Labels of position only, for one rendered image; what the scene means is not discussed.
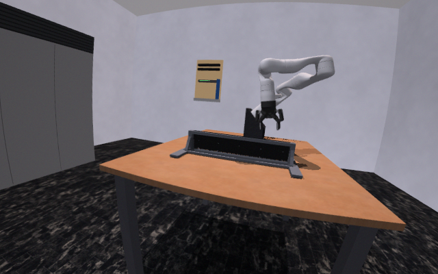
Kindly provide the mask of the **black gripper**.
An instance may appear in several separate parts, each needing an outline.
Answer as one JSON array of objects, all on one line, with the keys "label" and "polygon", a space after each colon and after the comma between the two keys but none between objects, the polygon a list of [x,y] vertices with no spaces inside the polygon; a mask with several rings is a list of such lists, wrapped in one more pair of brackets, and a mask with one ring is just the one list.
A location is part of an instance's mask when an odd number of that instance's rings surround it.
[{"label": "black gripper", "polygon": [[[279,114],[278,116],[275,114]],[[262,113],[261,118],[259,119],[260,114]],[[276,130],[279,130],[281,128],[281,121],[284,121],[283,118],[283,110],[282,109],[276,109],[276,101],[261,101],[261,110],[256,110],[255,115],[255,121],[259,122],[259,128],[263,129],[263,123],[262,121],[264,119],[274,119],[276,123]]]}]

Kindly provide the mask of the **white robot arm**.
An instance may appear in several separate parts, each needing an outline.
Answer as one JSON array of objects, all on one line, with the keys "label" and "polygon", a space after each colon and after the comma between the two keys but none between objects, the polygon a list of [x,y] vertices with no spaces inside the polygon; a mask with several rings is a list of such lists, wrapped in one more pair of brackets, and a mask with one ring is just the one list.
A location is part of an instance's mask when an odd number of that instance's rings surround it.
[{"label": "white robot arm", "polygon": [[[299,73],[290,80],[280,84],[274,91],[274,80],[271,73],[296,73],[309,64],[314,64],[315,75]],[[329,55],[320,55],[309,58],[279,60],[266,58],[258,66],[261,89],[261,101],[276,101],[276,106],[287,99],[291,89],[300,90],[313,83],[332,77],[335,74],[333,58]]]}]

